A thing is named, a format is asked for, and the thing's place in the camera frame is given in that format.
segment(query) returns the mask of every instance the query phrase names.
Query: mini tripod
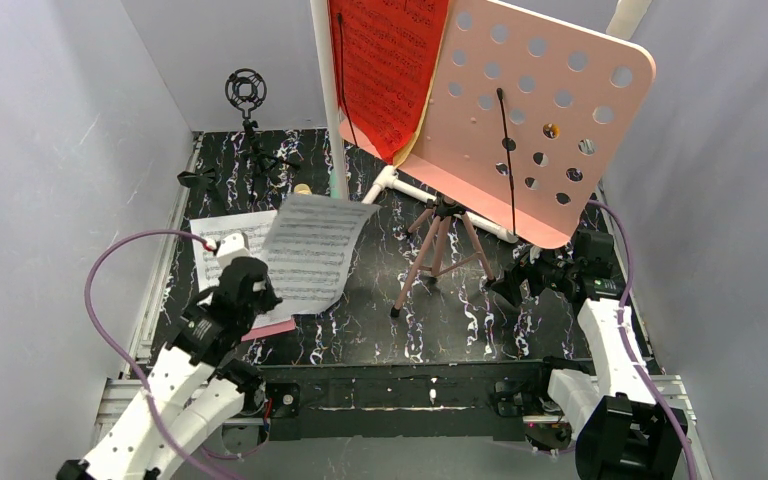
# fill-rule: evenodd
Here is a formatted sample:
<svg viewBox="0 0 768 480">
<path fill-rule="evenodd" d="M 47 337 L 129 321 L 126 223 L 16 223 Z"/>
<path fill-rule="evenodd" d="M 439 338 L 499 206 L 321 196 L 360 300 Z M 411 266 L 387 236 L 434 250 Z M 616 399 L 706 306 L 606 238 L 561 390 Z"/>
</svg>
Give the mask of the mini tripod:
<svg viewBox="0 0 768 480">
<path fill-rule="evenodd" d="M 251 112 L 263 104 L 266 99 L 266 82 L 259 73 L 250 68 L 241 68 L 232 73 L 225 81 L 225 98 L 237 110 L 243 112 L 243 145 L 247 146 L 246 158 L 249 160 L 252 172 L 249 187 L 249 203 L 254 201 L 255 184 L 266 186 L 266 177 L 278 164 L 284 164 L 298 170 L 296 162 L 269 155 L 263 151 L 257 132 L 257 122 L 252 121 Z"/>
<path fill-rule="evenodd" d="M 475 227 L 472 225 L 472 220 L 469 219 L 469 213 L 463 205 L 455 202 L 451 198 L 438 194 L 434 200 L 429 200 L 425 205 L 425 211 L 422 212 L 422 215 L 420 215 L 408 228 L 408 235 L 417 231 L 419 227 L 422 226 L 422 223 L 428 220 L 432 215 L 434 216 L 434 220 L 431 222 L 431 228 L 428 229 L 428 233 L 422 240 L 422 247 L 419 248 L 416 260 L 411 264 L 408 278 L 405 279 L 405 286 L 402 287 L 402 291 L 399 293 L 399 298 L 396 299 L 396 303 L 393 305 L 393 308 L 390 309 L 390 316 L 393 318 L 398 317 L 399 313 L 402 311 L 402 306 L 408 298 L 408 292 L 410 292 L 410 289 L 413 286 L 413 281 L 416 279 L 420 270 L 430 272 L 431 276 L 436 278 L 477 258 L 478 263 L 480 263 L 481 267 L 484 269 L 484 274 L 487 275 L 487 283 L 485 285 L 489 286 L 496 281 L 496 278 L 493 276 L 493 271 L 487 266 L 487 256 L 484 255 L 484 249 L 481 248 L 481 242 L 478 240 L 478 235 L 475 233 Z M 452 226 L 452 220 L 455 215 L 461 216 L 461 220 L 464 222 L 464 227 L 466 227 L 466 233 L 472 241 L 472 247 L 475 249 L 475 253 L 454 265 L 441 269 L 440 267 L 443 263 L 443 250 L 446 247 L 449 228 Z M 427 267 L 422 264 L 422 261 L 425 259 L 428 250 L 432 248 L 435 237 L 437 240 L 433 247 L 434 259 L 431 262 L 431 266 Z"/>
</svg>

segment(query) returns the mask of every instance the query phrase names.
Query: hole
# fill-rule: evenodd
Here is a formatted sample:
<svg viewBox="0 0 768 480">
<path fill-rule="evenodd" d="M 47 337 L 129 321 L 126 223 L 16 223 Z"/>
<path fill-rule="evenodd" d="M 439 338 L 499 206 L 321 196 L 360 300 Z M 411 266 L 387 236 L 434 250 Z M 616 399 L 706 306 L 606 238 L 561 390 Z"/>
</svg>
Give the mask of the hole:
<svg viewBox="0 0 768 480">
<path fill-rule="evenodd" d="M 472 28 L 472 15 L 469 12 L 461 12 L 457 18 L 458 28 L 464 32 Z"/>
<path fill-rule="evenodd" d="M 493 29 L 490 30 L 490 36 L 496 43 L 505 43 L 505 40 L 508 39 L 508 27 L 502 24 L 494 25 Z"/>
<path fill-rule="evenodd" d="M 459 67 L 466 65 L 466 52 L 463 50 L 455 50 L 452 53 L 452 62 Z"/>
<path fill-rule="evenodd" d="M 569 178 L 570 181 L 573 181 L 573 182 L 580 182 L 584 179 L 584 175 L 581 173 L 581 170 L 577 168 L 568 168 L 567 178 Z"/>
<path fill-rule="evenodd" d="M 580 72 L 587 66 L 587 54 L 584 52 L 572 52 L 567 59 L 567 65 L 574 72 Z"/>
<path fill-rule="evenodd" d="M 572 94 L 566 90 L 558 90 L 555 94 L 555 105 L 561 108 L 567 108 L 572 105 Z"/>
<path fill-rule="evenodd" d="M 614 111 L 611 110 L 611 107 L 604 105 L 596 107 L 596 110 L 593 110 L 593 120 L 601 124 L 611 123 L 614 121 Z"/>
<path fill-rule="evenodd" d="M 449 82 L 449 94 L 453 97 L 460 97 L 463 93 L 463 87 L 458 82 Z"/>
<path fill-rule="evenodd" d="M 561 129 L 554 123 L 547 123 L 543 125 L 543 135 L 546 135 L 546 138 L 558 138 L 561 135 Z"/>
<path fill-rule="evenodd" d="M 509 152 L 516 150 L 516 141 L 513 138 L 507 137 L 502 139 L 502 148 Z"/>
<path fill-rule="evenodd" d="M 528 41 L 528 53 L 535 57 L 542 57 L 546 54 L 546 40 L 540 37 L 534 37 Z"/>
<path fill-rule="evenodd" d="M 490 95 L 482 95 L 478 97 L 478 106 L 481 107 L 482 110 L 490 110 L 493 108 L 493 97 Z"/>
<path fill-rule="evenodd" d="M 593 155 L 596 153 L 596 144 L 593 143 L 593 140 L 590 140 L 589 138 L 579 140 L 578 151 L 585 155 Z"/>
<path fill-rule="evenodd" d="M 487 65 L 484 65 L 484 75 L 487 75 L 487 78 L 490 80 L 499 78 L 499 75 L 502 74 L 502 69 L 499 67 L 499 64 L 496 62 L 490 62 Z"/>
<path fill-rule="evenodd" d="M 543 152 L 537 152 L 532 155 L 531 158 L 534 160 L 534 163 L 536 163 L 538 167 L 545 167 L 546 165 L 549 165 L 549 155 L 546 155 Z"/>
<path fill-rule="evenodd" d="M 514 125 L 522 125 L 522 123 L 525 121 L 525 114 L 522 113 L 522 110 L 515 108 L 511 110 L 511 123 Z"/>
<path fill-rule="evenodd" d="M 522 93 L 531 93 L 537 84 L 534 83 L 534 77 L 531 75 L 523 75 L 519 77 L 519 89 Z"/>
<path fill-rule="evenodd" d="M 631 85 L 631 70 L 623 66 L 615 68 L 614 73 L 611 74 L 611 83 L 618 88 L 625 88 Z"/>
</svg>

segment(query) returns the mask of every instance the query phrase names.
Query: red paper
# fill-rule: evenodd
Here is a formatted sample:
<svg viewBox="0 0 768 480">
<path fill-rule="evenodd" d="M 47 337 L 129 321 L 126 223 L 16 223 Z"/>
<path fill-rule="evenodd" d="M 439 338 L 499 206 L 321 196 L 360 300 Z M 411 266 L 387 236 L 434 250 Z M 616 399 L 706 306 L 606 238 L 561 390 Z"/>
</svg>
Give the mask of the red paper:
<svg viewBox="0 0 768 480">
<path fill-rule="evenodd" d="M 340 108 L 387 163 L 419 126 L 448 9 L 449 0 L 329 0 Z"/>
</svg>

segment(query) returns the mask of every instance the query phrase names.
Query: black marble table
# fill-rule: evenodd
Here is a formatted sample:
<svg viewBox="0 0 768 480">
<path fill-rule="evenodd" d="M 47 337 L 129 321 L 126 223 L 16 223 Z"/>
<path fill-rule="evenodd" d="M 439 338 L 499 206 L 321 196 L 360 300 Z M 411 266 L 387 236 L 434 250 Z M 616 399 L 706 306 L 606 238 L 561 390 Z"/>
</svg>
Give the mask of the black marble table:
<svg viewBox="0 0 768 480">
<path fill-rule="evenodd" d="M 247 202 L 249 169 L 242 155 L 242 133 L 204 135 L 197 170 L 215 168 L 220 197 L 229 214 L 276 209 L 299 183 L 316 194 L 328 194 L 330 153 L 325 130 L 261 133 L 265 149 L 299 162 L 298 172 L 275 170 L 260 185 L 250 210 Z M 349 191 L 360 200 L 383 162 L 356 149 L 347 149 Z M 403 180 L 431 191 L 402 175 Z M 372 365 L 397 363 L 460 363 L 539 359 L 547 355 L 589 358 L 587 342 L 563 298 L 546 290 L 518 308 L 482 289 L 483 271 L 477 262 L 443 275 L 436 283 L 420 279 L 414 285 L 401 317 L 391 319 L 390 307 L 419 250 L 421 235 L 406 238 L 403 229 L 422 211 L 417 200 L 385 190 L 377 200 L 381 210 L 367 223 L 358 240 L 350 277 L 340 301 L 319 315 L 296 316 L 297 328 L 287 333 L 243 343 L 238 354 L 263 365 Z M 189 219 L 221 215 L 223 205 L 206 195 L 190 195 L 181 228 Z M 588 208 L 581 224 L 604 229 L 601 213 Z M 478 230 L 491 268 L 498 276 L 524 245 L 514 246 Z M 449 233 L 444 264 L 473 252 L 463 224 Z M 169 274 L 168 294 L 158 321 L 153 353 L 196 293 L 192 247 L 179 242 Z"/>
</svg>

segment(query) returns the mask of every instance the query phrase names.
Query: wall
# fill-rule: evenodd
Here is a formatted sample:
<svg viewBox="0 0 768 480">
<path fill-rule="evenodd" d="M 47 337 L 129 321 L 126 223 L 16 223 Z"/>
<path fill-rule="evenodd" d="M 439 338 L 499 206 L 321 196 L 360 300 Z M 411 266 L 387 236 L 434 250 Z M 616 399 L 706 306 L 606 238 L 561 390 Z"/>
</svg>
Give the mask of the wall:
<svg viewBox="0 0 768 480">
<path fill-rule="evenodd" d="M 118 1 L 0 0 L 0 479 L 90 446 L 120 361 L 83 282 L 115 239 L 167 224 L 191 134 Z M 157 243 L 111 259 L 99 315 L 128 340 Z"/>
<path fill-rule="evenodd" d="M 768 2 L 653 2 L 633 40 L 658 78 L 604 180 L 636 296 L 714 475 L 768 478 Z"/>
<path fill-rule="evenodd" d="M 234 70 L 263 75 L 267 98 L 254 118 L 264 129 L 325 126 L 308 0 L 122 0 L 191 130 L 236 131 L 225 99 Z M 616 0 L 509 2 L 605 31 Z"/>
</svg>

